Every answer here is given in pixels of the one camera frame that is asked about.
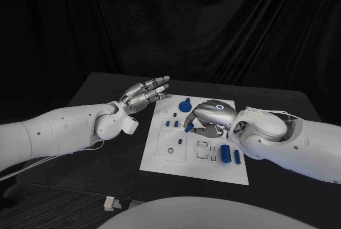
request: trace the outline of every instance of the black backdrop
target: black backdrop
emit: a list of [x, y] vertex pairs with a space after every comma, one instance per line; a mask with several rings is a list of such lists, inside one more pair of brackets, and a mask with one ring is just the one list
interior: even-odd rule
[[97, 71], [299, 90], [323, 120], [341, 125], [331, 111], [341, 102], [340, 5], [2, 0], [0, 124], [67, 106]]

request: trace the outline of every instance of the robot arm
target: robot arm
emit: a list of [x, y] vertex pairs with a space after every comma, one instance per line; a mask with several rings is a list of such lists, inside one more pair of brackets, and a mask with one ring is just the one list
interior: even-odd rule
[[217, 102], [200, 104], [184, 124], [188, 127], [198, 118], [204, 127], [217, 128], [191, 132], [218, 137], [223, 125], [229, 142], [250, 158], [269, 159], [311, 178], [341, 183], [341, 127], [302, 119], [282, 121], [271, 112], [249, 107], [237, 112], [229, 104]]
[[119, 101], [60, 108], [36, 118], [0, 125], [0, 171], [29, 159], [70, 154], [122, 132], [133, 134], [139, 122], [130, 114], [171, 94], [169, 76], [132, 86]]

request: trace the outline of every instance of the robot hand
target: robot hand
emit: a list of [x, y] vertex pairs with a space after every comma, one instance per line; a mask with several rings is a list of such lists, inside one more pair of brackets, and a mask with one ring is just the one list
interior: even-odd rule
[[230, 130], [236, 116], [237, 111], [227, 103], [218, 100], [208, 100], [194, 108], [187, 117], [184, 127], [188, 128], [188, 125], [198, 118], [205, 128], [192, 128], [191, 132], [208, 138], [217, 138], [223, 136], [224, 129]]
[[169, 87], [168, 84], [162, 85], [168, 81], [169, 76], [165, 76], [138, 83], [126, 90], [117, 103], [129, 115], [143, 110], [149, 103], [172, 97], [171, 94], [159, 94]]

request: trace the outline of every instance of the white panel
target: white panel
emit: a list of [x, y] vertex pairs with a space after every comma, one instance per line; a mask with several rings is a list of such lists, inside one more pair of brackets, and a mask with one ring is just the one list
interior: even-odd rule
[[[191, 112], [184, 113], [179, 111], [179, 103], [185, 101], [187, 98], [191, 98], [192, 109], [198, 104], [213, 99], [174, 95], [172, 98], [156, 102], [140, 170], [249, 185], [245, 155], [240, 151], [242, 164], [236, 164], [234, 150], [237, 146], [226, 140], [227, 131], [224, 131], [224, 135], [220, 138], [207, 138], [195, 133], [185, 132], [184, 121]], [[234, 101], [221, 101], [234, 107]], [[174, 127], [175, 121], [179, 121], [178, 128]], [[194, 126], [197, 128], [203, 127], [198, 120], [194, 121]], [[164, 133], [162, 144], [159, 140], [161, 133]], [[161, 158], [161, 156], [158, 156], [161, 149], [165, 150], [169, 146], [177, 146], [179, 138], [175, 138], [175, 136], [178, 135], [185, 136], [185, 138], [182, 138], [182, 146], [185, 146], [185, 151], [182, 152], [185, 156], [184, 162], [179, 161], [181, 157], [171, 157], [175, 156], [172, 155], [174, 153], [169, 154], [169, 152], [164, 151], [164, 157]], [[205, 151], [208, 153], [208, 159], [197, 158], [198, 142], [207, 143]], [[223, 144], [229, 144], [232, 150], [233, 162], [227, 164], [221, 161], [220, 146]]]

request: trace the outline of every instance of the blue object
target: blue object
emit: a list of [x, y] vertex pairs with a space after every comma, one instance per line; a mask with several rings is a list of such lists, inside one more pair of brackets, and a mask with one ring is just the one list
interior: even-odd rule
[[181, 110], [182, 112], [190, 112], [191, 109], [192, 109], [191, 100], [190, 100], [190, 98], [187, 98], [187, 101], [184, 101], [184, 102], [179, 103], [179, 110]]
[[188, 125], [188, 128], [185, 129], [185, 132], [190, 132], [192, 128], [194, 128], [194, 124], [191, 123], [191, 124]]
[[240, 164], [240, 151], [234, 150], [236, 164]]
[[224, 163], [230, 163], [232, 162], [230, 146], [227, 144], [223, 144], [220, 149], [221, 149], [221, 161]]

